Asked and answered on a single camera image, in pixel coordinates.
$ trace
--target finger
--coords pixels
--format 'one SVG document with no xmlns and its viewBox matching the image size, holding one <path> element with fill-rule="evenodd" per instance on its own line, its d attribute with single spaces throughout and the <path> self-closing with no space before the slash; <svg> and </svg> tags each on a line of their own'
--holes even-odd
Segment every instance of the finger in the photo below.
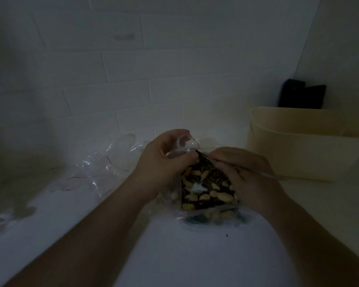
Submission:
<svg viewBox="0 0 359 287">
<path fill-rule="evenodd" d="M 229 164 L 247 167 L 253 170 L 261 170 L 263 157 L 245 149 L 221 147 L 208 155 L 211 159 L 220 160 Z"/>
<path fill-rule="evenodd" d="M 182 172 L 189 165 L 194 164 L 194 162 L 198 159 L 198 154 L 195 151 L 188 152 L 179 157 L 169 159 L 170 167 L 174 172 Z"/>
<path fill-rule="evenodd" d="M 217 162 L 214 166 L 222 171 L 233 185 L 239 186 L 243 183 L 242 177 L 234 167 L 226 165 L 222 162 Z"/>
<path fill-rule="evenodd" d="M 181 136 L 190 135 L 190 131 L 186 129 L 176 129 L 167 131 L 159 135 L 152 141 L 153 144 L 160 145 L 164 154 L 167 154 L 175 146 L 177 139 Z"/>
</svg>

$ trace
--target white countertop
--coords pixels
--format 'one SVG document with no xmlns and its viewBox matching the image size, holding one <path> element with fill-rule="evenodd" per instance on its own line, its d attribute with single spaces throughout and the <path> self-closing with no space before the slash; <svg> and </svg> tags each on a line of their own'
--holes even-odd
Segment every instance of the white countertop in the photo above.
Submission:
<svg viewBox="0 0 359 287">
<path fill-rule="evenodd" d="M 288 180 L 287 193 L 359 255 L 359 160 L 335 183 Z M 51 176 L 19 180 L 3 193 L 37 193 L 34 214 L 0 230 L 0 286 L 91 211 L 99 200 L 89 189 L 54 191 Z M 163 214 L 140 214 L 128 235 L 126 261 L 115 286 L 292 286 L 288 256 L 262 218 L 248 225 L 193 231 Z"/>
</svg>

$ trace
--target storage bin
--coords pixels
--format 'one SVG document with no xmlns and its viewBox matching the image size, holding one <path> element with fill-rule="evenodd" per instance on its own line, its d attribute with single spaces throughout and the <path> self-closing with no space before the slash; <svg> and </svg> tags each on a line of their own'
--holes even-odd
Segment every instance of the storage bin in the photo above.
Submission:
<svg viewBox="0 0 359 287">
<path fill-rule="evenodd" d="M 248 150 L 277 175 L 333 181 L 359 158 L 359 132 L 335 111 L 256 107 L 250 115 Z"/>
</svg>

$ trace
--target mixed nuts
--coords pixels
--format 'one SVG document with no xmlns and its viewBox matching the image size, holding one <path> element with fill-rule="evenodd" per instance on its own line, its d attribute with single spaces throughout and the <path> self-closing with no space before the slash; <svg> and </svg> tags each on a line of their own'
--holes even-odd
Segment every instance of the mixed nuts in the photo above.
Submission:
<svg viewBox="0 0 359 287">
<path fill-rule="evenodd" d="M 197 153 L 198 162 L 181 174 L 182 209 L 199 210 L 238 202 L 225 174 L 215 168 L 204 154 Z"/>
</svg>

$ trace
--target left hand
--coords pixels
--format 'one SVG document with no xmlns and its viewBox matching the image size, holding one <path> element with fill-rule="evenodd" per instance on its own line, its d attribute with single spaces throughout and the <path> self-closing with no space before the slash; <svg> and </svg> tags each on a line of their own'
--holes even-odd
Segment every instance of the left hand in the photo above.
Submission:
<svg viewBox="0 0 359 287">
<path fill-rule="evenodd" d="M 167 131 L 151 141 L 142 153 L 136 168 L 125 183 L 134 187 L 145 203 L 154 200 L 158 193 L 198 158 L 195 151 L 169 159 L 166 154 L 176 144 L 177 138 L 190 135 L 189 130 Z"/>
</svg>

